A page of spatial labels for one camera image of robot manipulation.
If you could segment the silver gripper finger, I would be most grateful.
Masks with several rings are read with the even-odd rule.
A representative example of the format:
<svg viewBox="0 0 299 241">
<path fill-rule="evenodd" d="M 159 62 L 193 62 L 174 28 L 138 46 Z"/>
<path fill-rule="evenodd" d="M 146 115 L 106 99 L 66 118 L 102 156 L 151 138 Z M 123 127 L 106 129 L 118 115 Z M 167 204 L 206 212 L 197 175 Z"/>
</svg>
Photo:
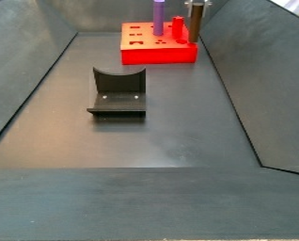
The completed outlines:
<svg viewBox="0 0 299 241">
<path fill-rule="evenodd" d="M 210 6 L 213 5 L 211 0 L 203 0 L 203 15 L 206 15 Z"/>
<path fill-rule="evenodd" d="M 194 0 L 186 0 L 185 5 L 187 7 L 187 17 L 191 17 Z"/>
</svg>

